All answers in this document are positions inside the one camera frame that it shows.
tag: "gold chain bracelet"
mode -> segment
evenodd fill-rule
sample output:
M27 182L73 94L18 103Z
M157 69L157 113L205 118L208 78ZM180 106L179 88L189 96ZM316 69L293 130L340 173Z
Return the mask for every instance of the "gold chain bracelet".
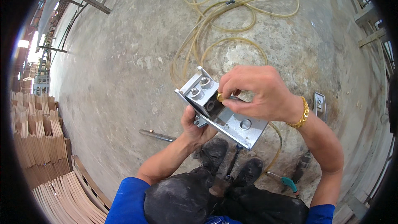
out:
M302 116L301 116L300 121L297 122L296 124L289 124L289 123L286 123L288 126L293 127L293 128L296 128L296 129L297 129L297 128L300 128L300 127L302 127L302 126L304 125L304 123L307 121L308 115L309 115L309 113L310 113L310 109L308 108L307 101L305 100L304 97L301 96L301 98L302 98L302 102L303 102L303 104L304 104L304 112L303 112L303 114L302 114Z

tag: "man's right hand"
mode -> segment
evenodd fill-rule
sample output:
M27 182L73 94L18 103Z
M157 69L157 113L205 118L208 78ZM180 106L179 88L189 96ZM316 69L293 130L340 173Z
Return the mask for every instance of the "man's right hand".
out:
M234 92L249 90L256 95L252 102L230 99ZM271 66L236 66L222 76L218 91L224 106L233 112L267 121L284 121L295 124L304 111L301 97L292 94L281 76Z

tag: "stack of wooden slats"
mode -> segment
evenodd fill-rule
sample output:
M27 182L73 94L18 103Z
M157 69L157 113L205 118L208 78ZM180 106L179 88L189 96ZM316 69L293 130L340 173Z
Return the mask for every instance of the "stack of wooden slats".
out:
M42 211L52 223L105 223L107 214L90 201L75 172L43 183L32 192Z
M70 172L54 97L12 92L14 144L31 188Z

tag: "blue shirt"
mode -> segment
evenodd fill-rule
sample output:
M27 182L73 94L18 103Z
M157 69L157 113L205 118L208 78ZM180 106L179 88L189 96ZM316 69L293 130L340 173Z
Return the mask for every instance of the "blue shirt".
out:
M144 216L144 200L145 190L149 187L150 185L141 179L135 177L125 178L120 183L105 224L148 224ZM333 205L311 207L306 224L329 224L332 222L333 212ZM210 216L205 224L222 223L241 224L239 221L231 220L228 216Z

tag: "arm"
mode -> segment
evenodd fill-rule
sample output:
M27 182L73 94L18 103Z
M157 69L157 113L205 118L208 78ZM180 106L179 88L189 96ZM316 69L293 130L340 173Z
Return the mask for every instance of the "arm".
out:
M138 170L137 178L152 185L170 177L194 150L217 133L209 126L198 128L193 123L194 119L195 110L191 106L186 107L181 117L184 132L165 149L148 158Z
M252 102L229 99L231 94L250 90L256 95ZM232 111L267 121L294 124L304 112L301 97L292 94L279 73L271 66L237 66L220 80L218 91L225 99L222 103ZM307 147L322 169L321 181L312 198L311 207L323 204L336 205L344 156L334 132L311 111L305 124L298 129Z

